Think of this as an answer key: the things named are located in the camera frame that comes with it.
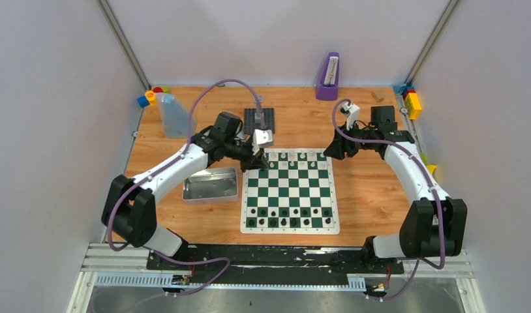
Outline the dark grey lego baseplate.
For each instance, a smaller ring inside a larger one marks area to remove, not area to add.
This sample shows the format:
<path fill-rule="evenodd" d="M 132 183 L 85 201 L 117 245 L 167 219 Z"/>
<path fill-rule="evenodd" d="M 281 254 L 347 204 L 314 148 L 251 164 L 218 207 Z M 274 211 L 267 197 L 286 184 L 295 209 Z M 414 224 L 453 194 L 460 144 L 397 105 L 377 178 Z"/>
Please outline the dark grey lego baseplate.
<path fill-rule="evenodd" d="M 256 108 L 245 108 L 244 109 L 244 122 L 243 122 L 243 132 L 244 134 L 251 135 L 255 129 L 260 129 L 261 122 L 265 123 L 265 128 L 275 133 L 275 109 L 274 108 L 263 108 L 264 117 L 259 121 L 256 120 L 258 116 L 256 114 Z"/>

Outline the purple metronome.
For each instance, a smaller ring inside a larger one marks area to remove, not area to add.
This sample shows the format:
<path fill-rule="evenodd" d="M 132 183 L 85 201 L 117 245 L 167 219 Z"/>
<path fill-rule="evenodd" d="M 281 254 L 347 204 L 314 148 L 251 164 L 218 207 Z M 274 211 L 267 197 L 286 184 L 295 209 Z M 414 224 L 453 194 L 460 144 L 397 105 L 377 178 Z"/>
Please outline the purple metronome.
<path fill-rule="evenodd" d="M 339 95 L 339 60 L 339 53 L 329 52 L 322 63 L 315 83 L 317 100 L 337 100 Z"/>

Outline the translucent blue plastic container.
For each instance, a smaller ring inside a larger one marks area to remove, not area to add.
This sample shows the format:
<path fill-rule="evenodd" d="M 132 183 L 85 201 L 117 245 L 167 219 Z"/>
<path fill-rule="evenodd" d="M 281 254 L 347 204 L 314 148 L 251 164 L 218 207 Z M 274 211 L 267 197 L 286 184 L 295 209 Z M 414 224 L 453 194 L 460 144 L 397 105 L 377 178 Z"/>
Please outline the translucent blue plastic container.
<path fill-rule="evenodd" d="M 179 99 L 169 93 L 157 93 L 160 119 L 166 138 L 187 138 L 194 134 L 196 120 L 191 118 L 189 126 L 189 110 Z"/>

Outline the yellow curved toy piece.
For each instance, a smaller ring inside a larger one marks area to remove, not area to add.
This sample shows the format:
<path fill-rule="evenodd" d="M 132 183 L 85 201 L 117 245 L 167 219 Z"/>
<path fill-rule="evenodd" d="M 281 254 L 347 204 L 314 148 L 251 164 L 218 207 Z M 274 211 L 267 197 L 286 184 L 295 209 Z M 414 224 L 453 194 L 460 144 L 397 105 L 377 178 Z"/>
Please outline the yellow curved toy piece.
<path fill-rule="evenodd" d="M 429 171 L 429 173 L 430 173 L 432 176 L 434 176 L 434 173 L 435 173 L 435 171 L 436 171 L 436 168 L 437 168 L 437 166 L 434 165 L 434 164 L 429 164 L 429 165 L 427 165 L 427 170 Z"/>

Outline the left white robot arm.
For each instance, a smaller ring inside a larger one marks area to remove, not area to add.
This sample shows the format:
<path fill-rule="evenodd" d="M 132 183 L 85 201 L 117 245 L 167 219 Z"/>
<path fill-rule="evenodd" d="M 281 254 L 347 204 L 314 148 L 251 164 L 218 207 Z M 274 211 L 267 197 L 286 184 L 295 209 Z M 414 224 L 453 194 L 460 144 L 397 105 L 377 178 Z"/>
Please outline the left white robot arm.
<path fill-rule="evenodd" d="M 189 252 L 182 247 L 186 240 L 159 225 L 157 204 L 189 176 L 225 157 L 238 160 L 242 171 L 267 169 L 264 149 L 273 144 L 273 131 L 256 128 L 246 138 L 242 126 L 238 116 L 222 112 L 213 125 L 195 133 L 154 168 L 134 177 L 114 178 L 101 215 L 107 232 L 116 233 L 133 247 L 164 254 L 172 269 L 184 268 L 189 260 Z"/>

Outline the grey lego tower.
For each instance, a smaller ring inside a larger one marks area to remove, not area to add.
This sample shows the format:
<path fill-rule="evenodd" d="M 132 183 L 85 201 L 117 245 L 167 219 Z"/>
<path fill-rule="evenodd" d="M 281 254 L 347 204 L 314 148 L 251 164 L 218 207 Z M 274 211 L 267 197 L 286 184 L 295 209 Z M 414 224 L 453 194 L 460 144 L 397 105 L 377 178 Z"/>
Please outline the grey lego tower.
<path fill-rule="evenodd" d="M 262 109 L 262 96 L 258 95 L 254 99 L 255 102 L 255 111 L 254 111 L 254 123 L 259 126 L 259 128 L 264 129 L 266 127 L 264 121 L 264 113 Z"/>

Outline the green white chess mat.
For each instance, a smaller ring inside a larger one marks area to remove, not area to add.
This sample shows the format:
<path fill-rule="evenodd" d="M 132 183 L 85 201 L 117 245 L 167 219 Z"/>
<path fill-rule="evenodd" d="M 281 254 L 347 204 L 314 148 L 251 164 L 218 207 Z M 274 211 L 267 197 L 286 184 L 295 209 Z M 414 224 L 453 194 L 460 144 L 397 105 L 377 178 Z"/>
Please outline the green white chess mat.
<path fill-rule="evenodd" d="M 322 149 L 266 149 L 265 157 L 269 163 L 267 170 L 249 170 L 243 174 L 241 200 L 241 233 L 251 234 L 302 234 L 302 235 L 337 235 L 340 232 L 337 195 L 333 173 L 333 161 L 323 154 Z M 260 211 L 267 210 L 262 216 Z M 286 209 L 287 216 L 280 211 Z M 294 209 L 299 215 L 292 214 Z M 309 211 L 307 216 L 301 210 Z M 329 209 L 330 215 L 324 216 L 323 210 Z M 253 218 L 255 225 L 248 226 Z M 267 220 L 264 227 L 259 227 L 258 220 Z M 277 219 L 277 227 L 269 226 L 269 219 Z M 285 218 L 287 225 L 282 226 Z M 290 219 L 298 218 L 296 227 L 291 227 Z M 308 226 L 303 224 L 309 219 Z M 325 219 L 331 218 L 331 224 Z"/>

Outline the colourful toy blocks left corner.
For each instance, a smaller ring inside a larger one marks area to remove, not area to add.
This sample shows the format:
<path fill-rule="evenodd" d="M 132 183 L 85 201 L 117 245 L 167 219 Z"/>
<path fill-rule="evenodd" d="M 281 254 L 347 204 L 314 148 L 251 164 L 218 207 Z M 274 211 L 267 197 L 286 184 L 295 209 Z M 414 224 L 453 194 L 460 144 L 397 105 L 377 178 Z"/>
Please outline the colourful toy blocks left corner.
<path fill-rule="evenodd" d="M 163 102 L 166 95 L 169 94 L 170 89 L 167 87 L 154 87 L 152 90 L 148 90 L 142 96 L 138 97 L 137 103 L 141 108 L 157 106 L 159 102 Z"/>

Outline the metal tin with black pieces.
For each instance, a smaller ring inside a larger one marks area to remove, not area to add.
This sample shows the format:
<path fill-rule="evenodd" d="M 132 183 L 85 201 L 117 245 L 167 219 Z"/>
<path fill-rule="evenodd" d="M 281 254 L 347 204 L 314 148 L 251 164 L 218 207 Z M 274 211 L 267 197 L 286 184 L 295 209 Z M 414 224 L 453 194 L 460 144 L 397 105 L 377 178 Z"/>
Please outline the metal tin with black pieces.
<path fill-rule="evenodd" d="M 239 199 L 235 167 L 209 168 L 183 182 L 182 199 L 189 205 L 235 202 Z"/>

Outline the yellow toy block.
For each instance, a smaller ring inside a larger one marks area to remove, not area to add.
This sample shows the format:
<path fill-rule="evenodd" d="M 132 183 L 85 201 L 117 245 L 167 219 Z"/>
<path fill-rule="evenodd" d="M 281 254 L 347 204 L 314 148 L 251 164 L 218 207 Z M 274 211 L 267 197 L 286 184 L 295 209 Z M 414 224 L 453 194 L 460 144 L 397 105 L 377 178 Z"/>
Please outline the yellow toy block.
<path fill-rule="evenodd" d="M 408 93 L 404 98 L 406 109 L 410 120 L 416 120 L 422 113 L 421 102 L 417 93 Z"/>

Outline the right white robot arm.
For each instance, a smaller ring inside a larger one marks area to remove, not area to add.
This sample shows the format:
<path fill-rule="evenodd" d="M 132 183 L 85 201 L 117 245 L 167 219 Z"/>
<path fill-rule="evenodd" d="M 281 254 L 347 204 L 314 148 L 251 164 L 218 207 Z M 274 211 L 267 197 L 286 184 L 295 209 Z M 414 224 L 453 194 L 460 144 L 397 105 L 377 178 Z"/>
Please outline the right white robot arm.
<path fill-rule="evenodd" d="M 371 110 L 371 121 L 359 127 L 360 108 L 351 100 L 339 101 L 333 113 L 341 112 L 346 122 L 335 126 L 333 141 L 325 156 L 343 160 L 360 150 L 375 151 L 393 170 L 410 208 L 399 231 L 366 239 L 361 262 L 370 272 L 378 272 L 387 259 L 447 257 L 461 253 L 468 208 L 462 199 L 451 197 L 434 179 L 421 160 L 414 137 L 400 130 L 392 106 Z"/>

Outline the small wooden block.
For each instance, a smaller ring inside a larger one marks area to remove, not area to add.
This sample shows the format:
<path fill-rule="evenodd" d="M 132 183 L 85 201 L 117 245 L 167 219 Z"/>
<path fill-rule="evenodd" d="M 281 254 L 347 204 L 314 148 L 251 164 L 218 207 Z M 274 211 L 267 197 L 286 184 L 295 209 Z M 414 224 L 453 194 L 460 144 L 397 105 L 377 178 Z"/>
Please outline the small wooden block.
<path fill-rule="evenodd" d="M 372 95 L 372 97 L 373 97 L 373 99 L 375 100 L 376 103 L 381 103 L 381 102 L 384 101 L 384 97 L 379 92 L 373 91 L 371 93 L 371 95 Z"/>

